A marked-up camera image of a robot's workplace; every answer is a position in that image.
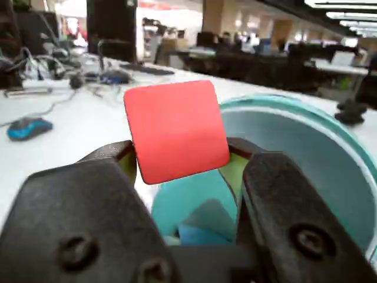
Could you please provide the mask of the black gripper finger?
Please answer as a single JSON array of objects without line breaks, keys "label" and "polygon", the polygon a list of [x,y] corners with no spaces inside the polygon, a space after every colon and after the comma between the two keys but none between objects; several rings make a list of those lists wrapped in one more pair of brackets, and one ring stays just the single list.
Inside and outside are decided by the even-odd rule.
[{"label": "black gripper finger", "polygon": [[375,282],[376,272],[309,179],[284,153],[241,138],[227,140],[242,170],[236,242],[249,267],[221,282]]},{"label": "black gripper finger", "polygon": [[130,141],[30,175],[1,232],[1,281],[179,282],[135,177]]}]

